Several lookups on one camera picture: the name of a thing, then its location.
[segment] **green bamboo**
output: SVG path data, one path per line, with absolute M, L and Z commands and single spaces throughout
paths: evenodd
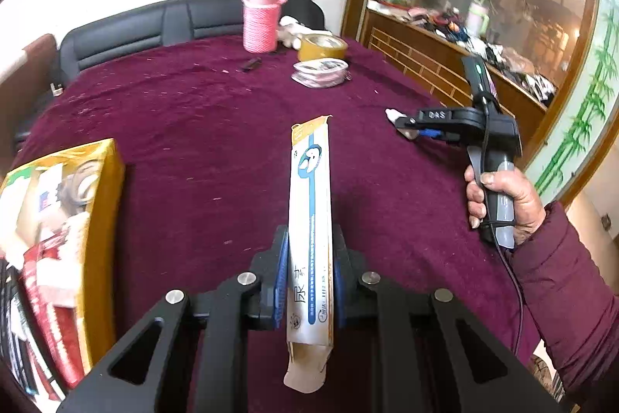
M 615 6 L 611 7 L 610 13 L 605 17 L 605 19 L 607 21 L 607 28 L 604 38 L 604 45 L 595 51 L 595 55 L 598 58 L 598 63 L 594 74 L 591 76 L 592 80 L 589 85 L 589 89 L 587 90 L 578 114 L 574 118 L 570 129 L 565 133 L 561 145 L 559 145 L 559 148 L 552 156 L 549 164 L 545 167 L 544 171 L 535 183 L 535 188 L 538 190 L 539 194 L 543 194 L 549 188 L 550 184 L 552 184 L 555 179 L 559 178 L 559 176 L 560 179 L 563 180 L 563 165 L 574 155 L 577 150 L 581 151 L 585 149 L 580 143 L 580 138 L 583 131 L 587 132 L 587 135 L 590 134 L 589 119 L 591 116 L 591 114 L 588 114 L 587 120 L 584 120 L 585 114 L 589 113 L 589 111 L 597 111 L 599 114 L 600 111 L 604 111 L 605 109 L 604 101 L 601 99 L 598 100 L 600 96 L 597 93 L 597 88 L 600 83 L 605 84 L 606 78 L 610 74 L 616 74 L 617 70 L 614 61 L 609 54 L 610 40 L 613 35 L 615 36 L 613 45 L 615 50 L 619 44 L 619 34 L 614 23 Z

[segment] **table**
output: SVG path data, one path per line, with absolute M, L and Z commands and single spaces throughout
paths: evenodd
M 410 78 L 351 41 L 352 81 L 308 89 L 296 52 L 253 55 L 239 36 L 129 55 L 86 70 L 32 130 L 15 163 L 113 137 L 126 163 L 117 222 L 116 325 L 129 329 L 173 289 L 214 289 L 268 249 L 288 220 L 290 127 L 329 121 L 333 219 L 368 265 L 418 291 L 451 289 L 506 345 L 518 325 L 499 258 L 469 230 L 463 150 L 399 135 L 386 108 L 436 105 Z M 525 313 L 521 359 L 539 335 Z M 284 331 L 251 333 L 250 411 L 369 411 L 368 337 L 341 333 L 327 383 L 302 396 L 282 384 Z

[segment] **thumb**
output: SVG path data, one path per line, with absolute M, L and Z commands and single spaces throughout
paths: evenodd
M 524 176 L 520 171 L 499 170 L 499 172 L 486 172 L 480 177 L 482 184 L 493 191 L 505 193 L 515 199 L 522 198 L 522 190 L 526 187 L 522 180 Z

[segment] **product packaging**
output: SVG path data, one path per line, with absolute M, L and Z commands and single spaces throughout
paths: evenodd
M 0 248 L 24 286 L 28 306 L 20 313 L 32 318 L 21 324 L 35 327 L 21 333 L 30 335 L 47 392 L 53 380 L 41 370 L 57 370 L 56 382 L 71 389 L 116 341 L 112 262 L 124 173 L 106 139 L 27 163 L 0 188 Z M 51 362 L 39 362 L 35 347 L 45 347 Z
M 333 348 L 333 258 L 328 116 L 292 129 L 288 372 L 299 392 L 320 389 Z

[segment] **pink rope spool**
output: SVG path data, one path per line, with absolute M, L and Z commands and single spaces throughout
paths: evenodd
M 277 24 L 287 0 L 243 1 L 243 47 L 251 53 L 277 48 Z

